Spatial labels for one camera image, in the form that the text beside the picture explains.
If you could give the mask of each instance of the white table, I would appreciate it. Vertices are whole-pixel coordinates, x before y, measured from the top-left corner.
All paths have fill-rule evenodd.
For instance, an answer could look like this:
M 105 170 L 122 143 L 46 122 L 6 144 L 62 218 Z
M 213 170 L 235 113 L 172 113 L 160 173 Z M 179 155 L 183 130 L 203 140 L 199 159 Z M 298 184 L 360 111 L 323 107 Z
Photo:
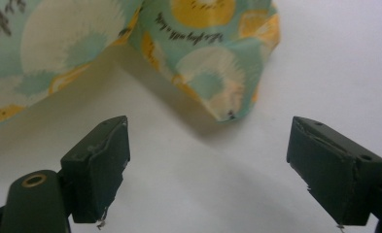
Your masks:
M 382 1 L 277 4 L 283 40 L 247 117 L 218 124 L 132 48 L 106 50 L 0 127 L 0 206 L 15 179 L 58 171 L 97 123 L 127 115 L 132 160 L 103 232 L 339 232 L 286 162 L 291 122 L 317 119 L 382 156 Z

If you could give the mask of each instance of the patterned fabric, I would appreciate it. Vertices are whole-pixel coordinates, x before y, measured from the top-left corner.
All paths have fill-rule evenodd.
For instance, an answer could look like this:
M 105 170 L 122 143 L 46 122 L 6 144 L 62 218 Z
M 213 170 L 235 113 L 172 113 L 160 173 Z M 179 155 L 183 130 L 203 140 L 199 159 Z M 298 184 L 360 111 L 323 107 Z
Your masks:
M 128 40 L 217 120 L 229 120 L 256 101 L 263 62 L 279 42 L 278 16 L 270 0 L 0 0 L 0 122 Z

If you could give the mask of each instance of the tabletop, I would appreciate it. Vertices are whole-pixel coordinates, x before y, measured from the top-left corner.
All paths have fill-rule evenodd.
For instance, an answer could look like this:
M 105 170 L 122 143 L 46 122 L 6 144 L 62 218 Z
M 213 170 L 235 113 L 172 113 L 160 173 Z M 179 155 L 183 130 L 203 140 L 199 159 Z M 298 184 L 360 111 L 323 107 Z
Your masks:
M 340 232 L 286 162 L 291 123 L 319 120 L 382 156 L 382 1 L 276 4 L 282 42 L 249 115 L 217 123 L 136 50 L 110 48 L 0 126 L 0 206 L 15 179 L 60 170 L 95 125 L 125 115 L 131 162 L 103 232 Z M 371 233 L 376 221 L 345 232 Z

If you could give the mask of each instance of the cloth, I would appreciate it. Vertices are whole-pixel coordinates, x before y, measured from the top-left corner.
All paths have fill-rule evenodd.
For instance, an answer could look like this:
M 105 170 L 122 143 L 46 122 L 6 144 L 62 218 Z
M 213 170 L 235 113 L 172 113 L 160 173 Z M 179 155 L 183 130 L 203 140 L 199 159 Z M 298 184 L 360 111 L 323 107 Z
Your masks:
M 242 117 L 279 38 L 271 0 L 0 0 L 0 122 L 127 43 L 216 120 Z

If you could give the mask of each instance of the bolt hole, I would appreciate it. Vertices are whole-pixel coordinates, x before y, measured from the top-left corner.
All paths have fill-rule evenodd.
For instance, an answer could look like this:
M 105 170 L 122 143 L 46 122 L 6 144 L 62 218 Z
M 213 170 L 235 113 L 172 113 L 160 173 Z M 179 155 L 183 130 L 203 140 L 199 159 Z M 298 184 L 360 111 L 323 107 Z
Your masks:
M 369 157 L 368 155 L 366 155 L 366 154 L 362 154 L 361 155 L 361 158 L 362 159 L 364 159 L 364 160 L 367 160 L 367 161 L 370 161 L 370 160 L 372 160 L 372 158 L 371 157 Z
M 21 185 L 23 187 L 34 187 L 41 183 L 43 183 L 46 180 L 46 175 L 44 174 L 36 174 L 33 176 L 28 177 L 26 180 L 24 180 Z

